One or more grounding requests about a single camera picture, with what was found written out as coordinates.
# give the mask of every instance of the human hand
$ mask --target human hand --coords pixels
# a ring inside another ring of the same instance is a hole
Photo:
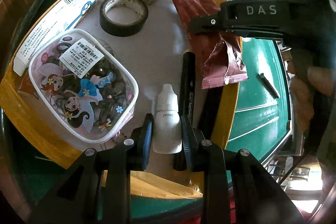
[[[288,63],[288,71],[296,74],[292,61]],[[331,95],[333,92],[333,82],[335,72],[320,67],[309,67],[307,78],[310,84],[324,95]],[[310,120],[314,116],[313,94],[308,85],[298,77],[294,77],[291,82],[291,91],[294,97],[295,121],[302,132],[309,128]]]

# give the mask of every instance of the tape roll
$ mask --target tape roll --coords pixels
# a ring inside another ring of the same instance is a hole
[[[132,9],[139,19],[129,24],[114,22],[107,13],[116,7],[127,7]],[[130,37],[138,33],[148,17],[148,8],[141,0],[105,0],[100,7],[100,25],[102,29],[116,37]]]

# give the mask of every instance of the plastic bag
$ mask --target plastic bag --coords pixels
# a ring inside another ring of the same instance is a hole
[[[214,15],[219,7],[213,0],[172,0],[185,30],[191,18]],[[247,80],[245,64],[241,60],[238,38],[231,32],[213,32],[193,35],[189,43],[202,66],[202,88],[215,88]]]

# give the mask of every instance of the fairy illustration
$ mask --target fairy illustration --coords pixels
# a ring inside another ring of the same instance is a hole
[[[41,90],[50,92],[52,95],[56,95],[63,86],[63,77],[70,75],[76,77],[74,73],[67,73],[68,69],[64,68],[62,62],[59,63],[59,66],[53,63],[43,64],[38,68],[38,72],[46,76],[41,82]]]
[[[90,132],[94,122],[93,108],[90,102],[95,102],[98,105],[103,99],[96,85],[103,85],[104,82],[110,81],[113,74],[100,79],[97,76],[92,76],[91,79],[81,79],[81,89],[79,93],[71,90],[65,90],[64,93],[72,93],[74,96],[68,98],[64,104],[64,109],[67,111],[65,116],[69,125],[73,128],[82,126],[87,132]]]

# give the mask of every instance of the black pen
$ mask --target black pen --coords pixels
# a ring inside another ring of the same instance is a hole
[[[178,113],[180,117],[187,115],[190,123],[193,124],[195,99],[195,54],[185,52],[183,54],[183,66],[181,75],[180,98]],[[174,169],[183,171],[186,169],[185,155],[182,151],[174,156]]]
[[[275,98],[280,98],[280,94],[279,94],[278,90],[275,88],[275,86],[270,81],[268,81],[268,79],[265,77],[265,75],[263,73],[260,73],[259,76],[260,76],[261,80],[263,81],[263,83],[268,88],[268,90],[271,92],[271,94]]]

